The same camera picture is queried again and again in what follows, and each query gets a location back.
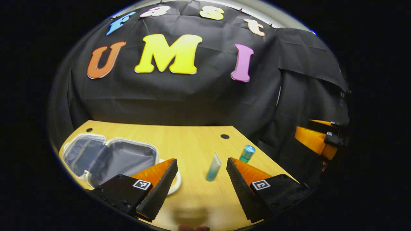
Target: letter m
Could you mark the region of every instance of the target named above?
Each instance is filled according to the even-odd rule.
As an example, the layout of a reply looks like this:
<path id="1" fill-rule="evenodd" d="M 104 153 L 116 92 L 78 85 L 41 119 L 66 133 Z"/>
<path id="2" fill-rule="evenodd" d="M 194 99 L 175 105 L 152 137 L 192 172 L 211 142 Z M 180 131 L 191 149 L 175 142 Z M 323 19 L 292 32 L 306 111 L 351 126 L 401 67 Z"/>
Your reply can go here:
<path id="1" fill-rule="evenodd" d="M 164 35 L 147 35 L 143 38 L 145 46 L 140 63 L 134 70 L 137 73 L 151 73 L 154 70 L 154 65 L 151 64 L 154 57 L 158 70 L 163 72 L 175 57 L 174 63 L 170 65 L 171 72 L 195 74 L 197 68 L 194 66 L 194 57 L 197 45 L 202 40 L 197 35 L 183 35 L 169 46 Z"/>

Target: black fabric backdrop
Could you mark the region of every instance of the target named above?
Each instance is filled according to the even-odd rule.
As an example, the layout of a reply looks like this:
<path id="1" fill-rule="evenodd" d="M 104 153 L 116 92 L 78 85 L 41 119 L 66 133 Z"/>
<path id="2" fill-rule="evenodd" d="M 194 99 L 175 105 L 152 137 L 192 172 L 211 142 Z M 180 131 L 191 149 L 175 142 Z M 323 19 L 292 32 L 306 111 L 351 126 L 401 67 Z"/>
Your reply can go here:
<path id="1" fill-rule="evenodd" d="M 140 18 L 153 7 L 170 6 L 165 15 Z M 222 20 L 202 18 L 207 5 L 224 10 Z M 311 186 L 312 171 L 322 161 L 294 145 L 296 125 L 309 119 L 348 124 L 348 84 L 329 48 L 312 32 L 271 28 L 238 9 L 199 1 L 176 1 L 137 10 L 123 26 L 106 36 L 106 19 L 85 36 L 64 60 L 50 95 L 49 129 L 58 150 L 85 121 L 97 120 L 150 125 L 232 125 L 300 182 Z M 245 18 L 264 26 L 261 37 L 248 29 Z M 147 35 L 163 34 L 169 45 L 185 34 L 203 38 L 197 46 L 194 75 L 169 70 L 136 73 Z M 113 69 L 101 79 L 87 76 L 92 52 L 126 42 Z M 235 44 L 254 50 L 250 82 L 234 81 Z M 99 61 L 105 65 L 110 50 Z M 305 163 L 307 158 L 318 164 Z"/>
<path id="2" fill-rule="evenodd" d="M 5 227 L 144 230 L 91 201 L 73 183 L 55 158 L 45 129 L 46 101 L 63 57 L 102 19 L 132 3 L 4 3 L 2 48 L 3 54 L 12 56 L 6 59 L 3 69 L 6 135 L 2 145 L 5 158 L 17 157 L 3 167 Z M 315 30 L 342 62 L 354 92 L 348 106 L 350 129 L 355 136 L 352 153 L 332 181 L 294 210 L 268 223 L 268 227 L 404 230 L 409 221 L 405 217 L 409 197 L 402 198 L 401 194 L 407 192 L 409 185 L 399 172 L 399 164 L 406 163 L 403 152 L 394 148 L 405 142 L 409 132 L 386 134 L 394 134 L 398 122 L 408 119 L 401 112 L 404 107 L 394 104 L 405 99 L 406 84 L 398 77 L 406 74 L 401 73 L 401 58 L 391 54 L 396 49 L 404 50 L 400 44 L 406 37 L 392 32 L 400 31 L 396 27 L 405 20 L 402 10 L 406 4 L 281 0 L 276 4 Z M 385 117 L 385 111 L 390 112 L 389 117 Z M 383 161 L 382 168 L 375 166 L 376 158 Z"/>

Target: letter i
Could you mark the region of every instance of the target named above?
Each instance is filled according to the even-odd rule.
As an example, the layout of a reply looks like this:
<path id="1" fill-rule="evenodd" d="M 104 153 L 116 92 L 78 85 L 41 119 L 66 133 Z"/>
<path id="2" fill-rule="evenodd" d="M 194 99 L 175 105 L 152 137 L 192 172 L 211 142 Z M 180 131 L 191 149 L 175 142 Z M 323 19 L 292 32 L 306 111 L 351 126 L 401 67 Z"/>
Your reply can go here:
<path id="1" fill-rule="evenodd" d="M 238 50 L 236 69 L 231 73 L 231 78 L 241 82 L 249 82 L 250 76 L 248 69 L 250 67 L 250 58 L 254 51 L 241 44 L 236 44 Z"/>

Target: hand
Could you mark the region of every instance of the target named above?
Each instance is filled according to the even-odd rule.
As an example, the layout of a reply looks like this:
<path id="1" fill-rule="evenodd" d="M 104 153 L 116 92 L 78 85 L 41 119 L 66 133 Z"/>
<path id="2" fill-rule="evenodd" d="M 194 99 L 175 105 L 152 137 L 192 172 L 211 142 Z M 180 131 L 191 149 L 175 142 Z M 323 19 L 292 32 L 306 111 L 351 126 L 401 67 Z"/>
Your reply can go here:
<path id="1" fill-rule="evenodd" d="M 210 231 L 210 228 L 207 226 L 198 226 L 194 228 L 186 224 L 179 224 L 177 231 Z"/>

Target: table top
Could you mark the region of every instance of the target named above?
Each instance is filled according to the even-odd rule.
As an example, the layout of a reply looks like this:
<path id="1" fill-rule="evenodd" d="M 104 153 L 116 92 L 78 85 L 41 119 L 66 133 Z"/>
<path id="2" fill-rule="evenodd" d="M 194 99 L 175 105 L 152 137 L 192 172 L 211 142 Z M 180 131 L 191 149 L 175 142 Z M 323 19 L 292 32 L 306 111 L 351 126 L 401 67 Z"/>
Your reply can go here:
<path id="1" fill-rule="evenodd" d="M 92 128 L 89 133 L 104 135 L 106 140 L 122 137 L 150 143 L 157 148 L 161 159 L 177 159 L 181 187 L 166 197 L 153 222 L 144 221 L 172 231 L 177 230 L 178 224 L 208 226 L 212 231 L 234 230 L 252 224 L 241 208 L 226 170 L 227 159 L 239 159 L 246 145 L 256 149 L 248 164 L 272 176 L 283 173 L 290 176 L 233 126 L 132 125 L 89 120 L 76 129 L 62 147 L 77 135 L 87 133 L 89 128 Z M 215 152 L 222 166 L 216 179 L 209 182 L 206 175 Z M 63 148 L 59 157 L 65 165 L 62 153 Z M 65 167 L 82 187 L 91 189 Z"/>

